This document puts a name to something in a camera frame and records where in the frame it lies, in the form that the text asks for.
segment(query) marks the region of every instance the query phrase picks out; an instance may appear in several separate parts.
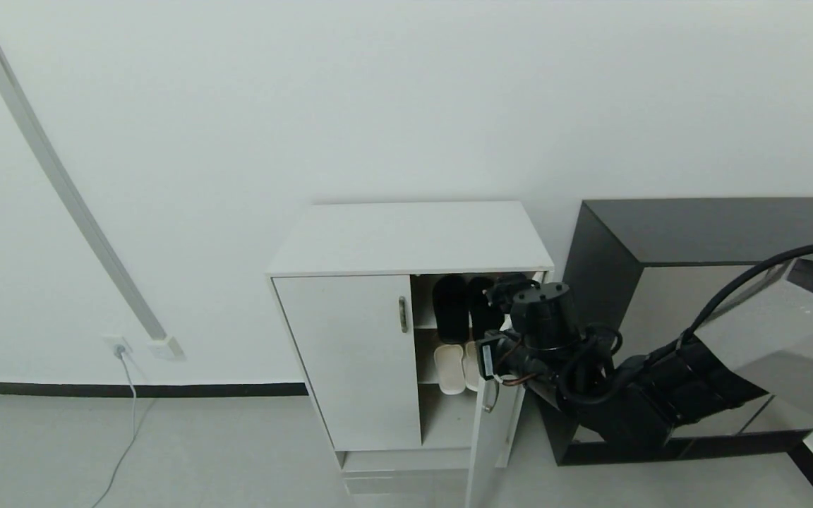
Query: cabinet door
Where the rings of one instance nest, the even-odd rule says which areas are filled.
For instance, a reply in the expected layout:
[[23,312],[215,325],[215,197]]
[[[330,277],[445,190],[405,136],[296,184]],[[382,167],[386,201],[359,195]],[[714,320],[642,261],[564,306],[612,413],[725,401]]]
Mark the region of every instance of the cabinet door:
[[335,449],[420,447],[409,276],[273,282]]
[[490,504],[494,492],[494,473],[501,454],[509,447],[514,412],[522,387],[502,386],[496,380],[480,380],[475,423],[472,426],[472,450],[469,459],[469,482],[466,485],[466,508]]

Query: black cable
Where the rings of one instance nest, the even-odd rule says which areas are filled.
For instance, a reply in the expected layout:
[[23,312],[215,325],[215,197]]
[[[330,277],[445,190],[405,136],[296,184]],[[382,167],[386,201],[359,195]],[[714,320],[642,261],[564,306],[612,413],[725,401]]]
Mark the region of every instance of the black cable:
[[590,322],[589,324],[585,325],[585,331],[588,331],[590,328],[603,328],[608,332],[612,332],[613,337],[616,338],[616,342],[610,348],[610,356],[616,354],[617,351],[623,347],[623,334],[620,333],[620,330],[613,328],[613,326],[606,324],[606,322],[600,321]]
[[[602,327],[606,328],[613,332],[617,339],[617,344],[614,345],[612,351],[619,350],[620,346],[622,346],[622,335],[619,331],[614,330],[612,327],[604,325],[604,324],[594,324],[586,326],[586,330],[589,331],[595,327]],[[636,375],[639,374],[638,370],[626,370],[625,372],[620,373],[617,377],[615,377],[612,382],[610,383],[610,389],[607,392],[604,392],[601,395],[591,396],[591,395],[583,395],[581,393],[572,392],[567,384],[567,379],[569,378],[570,374],[573,373],[575,366],[577,363],[584,357],[588,351],[592,350],[598,344],[598,339],[595,337],[588,338],[588,343],[584,344],[579,350],[570,358],[567,364],[562,367],[560,373],[558,374],[558,389],[560,390],[560,394],[564,396],[568,401],[577,403],[582,406],[593,406],[596,404],[601,404],[603,402],[609,401],[614,395],[620,392],[621,389],[625,388],[632,382]]]
[[772,269],[772,267],[775,267],[778,264],[785,263],[789,260],[794,260],[795,258],[801,258],[802,256],[809,256],[810,254],[813,254],[813,244],[804,245],[799,248],[793,248],[792,250],[781,252],[776,256],[772,256],[767,258],[767,260],[758,263],[754,267],[751,267],[751,269],[745,270],[745,272],[724,286],[723,289],[717,292],[717,294],[714,295],[709,302],[707,302],[707,305],[701,309],[701,312],[698,313],[698,316],[694,319],[692,324],[686,329],[686,331],[683,332],[682,340],[689,339],[694,334],[694,331],[696,331],[698,327],[701,326],[703,322],[713,314],[714,310],[720,306],[720,303],[722,303],[723,300],[726,300],[729,295],[732,295],[736,289],[739,289],[745,285],[746,282],[759,276],[759,274],[764,273],[764,271]]

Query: power cord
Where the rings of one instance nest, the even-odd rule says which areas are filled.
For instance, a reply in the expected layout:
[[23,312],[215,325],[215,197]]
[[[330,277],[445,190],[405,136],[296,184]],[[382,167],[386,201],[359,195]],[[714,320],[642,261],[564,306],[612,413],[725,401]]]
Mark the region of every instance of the power cord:
[[130,379],[130,371],[127,370],[127,363],[124,360],[125,353],[127,353],[125,346],[120,344],[115,346],[115,357],[121,361],[121,366],[124,367],[125,369],[127,384],[130,386],[130,392],[133,395],[133,402],[131,402],[130,406],[130,430],[131,430],[130,443],[127,444],[127,448],[125,448],[125,451],[123,452],[123,454],[121,454],[121,459],[119,459],[119,462],[117,462],[117,464],[115,465],[115,469],[112,470],[112,477],[109,479],[109,486],[107,486],[106,491],[104,491],[102,495],[100,495],[100,498],[96,499],[96,502],[94,502],[91,508],[96,508],[97,506],[99,506],[100,502],[102,502],[102,500],[106,498],[106,495],[109,494],[109,491],[112,490],[112,485],[113,483],[115,483],[115,475],[119,473],[119,467],[121,467],[121,463],[124,462],[124,459],[127,456],[127,452],[130,451],[130,447],[133,446],[133,442],[136,441],[136,434],[138,434],[140,430],[140,428],[136,425],[136,387],[133,386],[133,382]]

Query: black slipper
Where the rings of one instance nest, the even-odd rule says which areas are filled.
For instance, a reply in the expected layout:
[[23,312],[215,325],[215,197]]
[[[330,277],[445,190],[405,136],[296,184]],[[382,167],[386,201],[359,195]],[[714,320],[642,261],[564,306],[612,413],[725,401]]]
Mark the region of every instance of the black slipper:
[[488,306],[488,299],[483,293],[494,286],[494,281],[487,277],[474,277],[469,281],[469,312],[472,315],[472,340],[481,341],[487,330],[500,330],[504,324],[504,315],[499,308]]
[[463,344],[469,340],[469,302],[466,296],[466,281],[458,274],[446,274],[432,287],[438,338],[445,344]]

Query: robotic arm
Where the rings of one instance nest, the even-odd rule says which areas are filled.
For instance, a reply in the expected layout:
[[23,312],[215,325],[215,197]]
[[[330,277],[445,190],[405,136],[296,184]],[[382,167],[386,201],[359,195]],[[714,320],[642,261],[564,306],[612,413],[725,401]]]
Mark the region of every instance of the robotic arm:
[[620,365],[613,354],[622,335],[582,324],[568,285],[501,277],[488,302],[510,315],[512,327],[478,341],[478,371],[524,384],[605,441],[630,447],[662,447],[674,428],[768,392],[813,414],[813,261],[801,258],[809,254],[813,245],[759,263],[677,339]]

